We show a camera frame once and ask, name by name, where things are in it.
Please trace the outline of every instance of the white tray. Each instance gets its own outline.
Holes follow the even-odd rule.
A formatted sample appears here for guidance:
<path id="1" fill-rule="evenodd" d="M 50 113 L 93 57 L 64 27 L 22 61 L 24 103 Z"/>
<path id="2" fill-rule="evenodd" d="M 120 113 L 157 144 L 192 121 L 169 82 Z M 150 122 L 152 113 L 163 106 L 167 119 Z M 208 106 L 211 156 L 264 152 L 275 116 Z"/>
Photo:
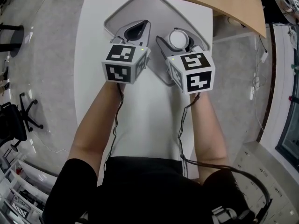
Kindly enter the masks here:
<path id="1" fill-rule="evenodd" d="M 165 59 L 156 43 L 156 36 L 165 37 L 174 28 L 186 29 L 201 38 L 203 50 L 210 50 L 209 44 L 199 31 L 173 5 L 166 0 L 129 0 L 118 8 L 105 22 L 105 29 L 115 35 L 119 28 L 138 20 L 149 20 L 151 30 L 148 67 L 167 85 L 175 85 L 167 72 Z"/>

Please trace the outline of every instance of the white cube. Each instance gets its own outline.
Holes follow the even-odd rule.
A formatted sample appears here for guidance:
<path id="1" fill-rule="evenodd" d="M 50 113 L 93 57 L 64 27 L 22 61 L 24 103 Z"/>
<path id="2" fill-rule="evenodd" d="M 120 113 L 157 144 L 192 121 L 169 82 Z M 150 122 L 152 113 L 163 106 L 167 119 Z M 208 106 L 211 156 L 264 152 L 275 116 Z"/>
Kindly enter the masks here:
<path id="1" fill-rule="evenodd" d="M 131 44 L 107 44 L 107 57 L 102 61 L 105 78 L 110 82 L 134 84 L 146 67 L 150 49 Z"/>
<path id="2" fill-rule="evenodd" d="M 209 51 L 170 56 L 166 63 L 171 78 L 185 94 L 213 89 L 215 65 Z"/>

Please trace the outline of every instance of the chair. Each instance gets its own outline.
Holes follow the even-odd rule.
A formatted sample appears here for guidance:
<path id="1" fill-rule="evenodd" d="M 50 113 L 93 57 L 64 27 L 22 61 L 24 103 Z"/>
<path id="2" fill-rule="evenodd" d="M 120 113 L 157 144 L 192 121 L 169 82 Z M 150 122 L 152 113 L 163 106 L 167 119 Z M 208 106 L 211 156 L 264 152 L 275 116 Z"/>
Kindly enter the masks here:
<path id="1" fill-rule="evenodd" d="M 33 128 L 29 126 L 28 122 L 40 129 L 43 129 L 43 125 L 38 125 L 28 116 L 30 108 L 32 105 L 37 104 L 37 100 L 33 100 L 25 110 L 22 96 L 25 96 L 25 93 L 19 95 L 21 103 L 20 111 L 16 105 L 12 105 L 10 102 L 0 105 L 0 147 L 10 140 L 17 139 L 18 141 L 15 145 L 10 145 L 15 152 L 19 151 L 17 147 L 21 141 L 27 140 L 23 121 L 25 122 L 29 132 L 33 131 Z"/>

